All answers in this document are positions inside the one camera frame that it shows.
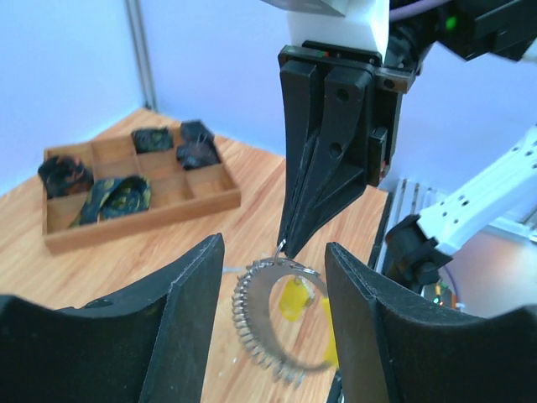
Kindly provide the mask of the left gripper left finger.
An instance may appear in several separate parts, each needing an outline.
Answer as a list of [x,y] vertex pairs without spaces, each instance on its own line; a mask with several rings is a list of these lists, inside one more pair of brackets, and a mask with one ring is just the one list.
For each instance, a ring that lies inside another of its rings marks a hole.
[[80,308],[2,296],[2,401],[199,401],[224,254],[211,235]]

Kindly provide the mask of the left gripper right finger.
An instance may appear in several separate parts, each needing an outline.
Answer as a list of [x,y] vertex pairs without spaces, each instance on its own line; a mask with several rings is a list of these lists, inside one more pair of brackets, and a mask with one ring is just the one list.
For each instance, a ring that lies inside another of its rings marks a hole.
[[536,309],[480,318],[439,306],[326,246],[348,402],[533,402]]

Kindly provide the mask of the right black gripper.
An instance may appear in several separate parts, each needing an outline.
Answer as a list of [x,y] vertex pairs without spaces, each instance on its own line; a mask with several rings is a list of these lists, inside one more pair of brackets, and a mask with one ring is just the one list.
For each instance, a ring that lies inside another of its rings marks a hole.
[[388,174],[402,98],[420,73],[420,55],[407,41],[390,42],[386,60],[305,41],[286,45],[278,62],[286,139],[279,239],[286,254],[297,254]]

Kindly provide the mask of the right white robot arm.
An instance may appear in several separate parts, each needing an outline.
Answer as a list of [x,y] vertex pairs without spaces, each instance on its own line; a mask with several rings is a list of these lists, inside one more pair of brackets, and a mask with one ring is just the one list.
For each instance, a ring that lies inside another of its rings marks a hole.
[[497,218],[536,208],[533,1],[277,1],[286,176],[277,250],[294,259],[368,187],[409,186],[380,271],[411,290]]

